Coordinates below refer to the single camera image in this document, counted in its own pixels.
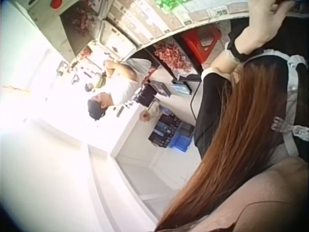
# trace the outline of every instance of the black top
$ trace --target black top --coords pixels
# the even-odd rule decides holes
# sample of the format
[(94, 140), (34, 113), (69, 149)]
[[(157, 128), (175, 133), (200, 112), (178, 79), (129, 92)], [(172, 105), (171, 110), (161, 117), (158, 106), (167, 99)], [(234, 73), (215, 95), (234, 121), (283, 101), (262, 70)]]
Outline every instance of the black top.
[[(238, 36), (247, 25), (247, 18), (232, 20), (232, 31), (229, 37), (234, 38)], [(277, 36), (265, 44), (263, 49), (274, 49), (289, 56), (301, 55), (308, 60), (308, 27), (308, 19), (286, 18)], [(264, 65), (266, 68), (275, 64), (278, 77), (280, 77), (278, 78), (277, 84), (278, 91), (287, 92), (288, 66), (286, 60), (278, 56), (262, 56), (248, 61), (247, 64), (254, 64), (257, 66)], [(309, 127), (308, 70), (303, 64), (299, 64), (296, 70), (298, 72), (299, 82), (295, 124)], [(209, 73), (204, 77), (203, 97), (197, 116), (194, 139), (201, 157), (204, 156), (218, 127), (221, 113), (220, 93), (224, 86), (228, 86), (229, 89), (232, 90), (231, 83), (216, 73)], [(294, 141), (300, 157), (308, 162), (308, 143), (297, 137), (294, 137)]]

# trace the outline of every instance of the orange object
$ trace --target orange object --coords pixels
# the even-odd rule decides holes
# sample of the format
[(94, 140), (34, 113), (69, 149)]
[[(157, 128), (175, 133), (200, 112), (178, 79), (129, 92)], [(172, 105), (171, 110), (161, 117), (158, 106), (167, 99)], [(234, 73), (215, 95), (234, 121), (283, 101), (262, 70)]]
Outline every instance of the orange object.
[(50, 6), (53, 9), (58, 9), (62, 4), (62, 0), (52, 0), (52, 2), (50, 3)]
[(221, 33), (214, 25), (209, 24), (208, 28), (211, 36), (213, 37), (213, 40), (211, 44), (207, 47), (202, 46), (197, 35), (197, 29), (192, 29), (182, 33), (182, 38), (184, 39), (184, 41), (193, 52), (200, 64), (206, 61), (217, 41), (221, 39)]

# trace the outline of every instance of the black hair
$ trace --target black hair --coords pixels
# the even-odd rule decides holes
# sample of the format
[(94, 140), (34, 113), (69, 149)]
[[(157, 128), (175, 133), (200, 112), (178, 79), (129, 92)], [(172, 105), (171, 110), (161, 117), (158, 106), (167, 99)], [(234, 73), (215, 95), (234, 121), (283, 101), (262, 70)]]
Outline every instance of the black hair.
[(102, 109), (100, 103), (95, 100), (88, 100), (88, 112), (90, 117), (95, 121), (99, 120), (105, 115), (106, 108)]
[(88, 84), (85, 84), (85, 90), (86, 90), (86, 92), (90, 92), (92, 89), (93, 89), (93, 88), (90, 88), (90, 87), (88, 86)]

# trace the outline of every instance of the wrist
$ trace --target wrist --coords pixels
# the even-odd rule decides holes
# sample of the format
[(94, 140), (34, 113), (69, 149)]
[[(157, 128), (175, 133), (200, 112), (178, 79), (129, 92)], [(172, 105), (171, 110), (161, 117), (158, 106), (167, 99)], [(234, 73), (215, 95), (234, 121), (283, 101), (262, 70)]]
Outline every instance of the wrist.
[(240, 54), (248, 55), (263, 45), (264, 43), (254, 36), (249, 27), (235, 39), (235, 47)]

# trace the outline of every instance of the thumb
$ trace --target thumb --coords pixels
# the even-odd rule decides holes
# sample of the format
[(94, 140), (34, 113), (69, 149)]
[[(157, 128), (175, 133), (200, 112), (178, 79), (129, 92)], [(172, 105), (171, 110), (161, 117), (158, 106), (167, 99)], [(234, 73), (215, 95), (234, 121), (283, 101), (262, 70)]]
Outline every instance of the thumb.
[(294, 6), (294, 1), (283, 1), (281, 4), (278, 6), (275, 18), (278, 23), (282, 23), (283, 20), (286, 17), (286, 14), (288, 11)]

